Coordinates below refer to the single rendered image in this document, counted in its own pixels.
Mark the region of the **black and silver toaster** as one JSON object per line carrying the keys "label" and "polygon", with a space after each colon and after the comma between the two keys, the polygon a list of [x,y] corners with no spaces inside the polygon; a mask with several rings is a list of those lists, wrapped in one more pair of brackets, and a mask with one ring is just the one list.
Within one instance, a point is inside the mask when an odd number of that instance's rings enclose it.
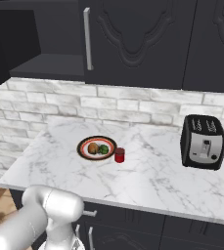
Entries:
{"label": "black and silver toaster", "polygon": [[219,170],[224,158],[224,129],[219,119],[210,115],[186,115],[180,150],[185,167]]}

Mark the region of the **round plate with red rim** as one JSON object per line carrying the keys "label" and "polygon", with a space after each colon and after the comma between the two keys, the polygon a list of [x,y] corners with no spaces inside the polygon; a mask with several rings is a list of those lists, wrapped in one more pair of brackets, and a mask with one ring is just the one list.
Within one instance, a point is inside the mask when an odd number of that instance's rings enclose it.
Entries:
{"label": "round plate with red rim", "polygon": [[[96,143],[98,146],[100,145],[106,145],[109,147],[109,152],[107,154],[101,154],[100,152],[96,154],[91,154],[88,152],[88,146],[91,143]],[[79,142],[77,145],[77,153],[84,159],[87,160],[93,160],[93,161],[99,161],[99,160],[105,160],[114,155],[114,152],[117,148],[116,142],[105,136],[92,136],[87,137]]]}

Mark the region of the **dark open wall cabinet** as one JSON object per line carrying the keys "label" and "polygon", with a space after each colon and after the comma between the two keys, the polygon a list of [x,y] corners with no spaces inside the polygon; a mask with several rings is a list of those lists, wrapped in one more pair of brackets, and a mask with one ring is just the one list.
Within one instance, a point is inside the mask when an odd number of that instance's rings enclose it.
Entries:
{"label": "dark open wall cabinet", "polygon": [[84,78],[77,0],[0,0],[0,43],[12,77]]}

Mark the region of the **dark wall cabinet door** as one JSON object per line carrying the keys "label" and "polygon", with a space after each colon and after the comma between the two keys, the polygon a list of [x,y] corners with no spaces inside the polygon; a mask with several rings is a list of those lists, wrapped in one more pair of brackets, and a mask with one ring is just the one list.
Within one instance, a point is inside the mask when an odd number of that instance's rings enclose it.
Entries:
{"label": "dark wall cabinet door", "polygon": [[183,89],[224,93],[224,0],[198,0]]}
{"label": "dark wall cabinet door", "polygon": [[[78,0],[88,84],[180,90],[197,0]],[[83,10],[90,7],[88,70]]]}

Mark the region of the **red jam jar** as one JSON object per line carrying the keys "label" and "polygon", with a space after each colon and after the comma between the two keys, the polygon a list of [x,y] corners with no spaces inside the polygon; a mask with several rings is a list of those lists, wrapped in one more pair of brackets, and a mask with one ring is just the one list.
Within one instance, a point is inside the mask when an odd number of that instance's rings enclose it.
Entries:
{"label": "red jam jar", "polygon": [[117,163],[122,163],[125,157],[125,149],[122,147],[118,147],[114,152],[114,160]]}

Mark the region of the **brown bread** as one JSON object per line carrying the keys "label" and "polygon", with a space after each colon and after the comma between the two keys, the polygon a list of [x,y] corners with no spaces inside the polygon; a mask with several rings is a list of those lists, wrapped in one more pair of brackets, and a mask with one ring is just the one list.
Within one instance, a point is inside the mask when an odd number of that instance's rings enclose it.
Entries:
{"label": "brown bread", "polygon": [[91,154],[96,154],[99,152],[99,146],[96,143],[91,143],[88,146],[88,152]]}

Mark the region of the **dark base cabinet door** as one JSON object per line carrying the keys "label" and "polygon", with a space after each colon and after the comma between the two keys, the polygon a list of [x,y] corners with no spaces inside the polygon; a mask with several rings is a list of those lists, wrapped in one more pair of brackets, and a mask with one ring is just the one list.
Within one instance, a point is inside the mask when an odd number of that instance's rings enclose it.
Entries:
{"label": "dark base cabinet door", "polygon": [[90,227],[95,250],[158,250],[161,235],[157,225],[164,215],[91,202],[84,202],[84,210],[98,211],[96,217],[83,215],[72,224],[74,229],[80,225],[80,239],[86,250],[90,250]]}
{"label": "dark base cabinet door", "polygon": [[224,225],[217,223],[174,216],[160,216],[157,233],[168,238],[224,248]]}

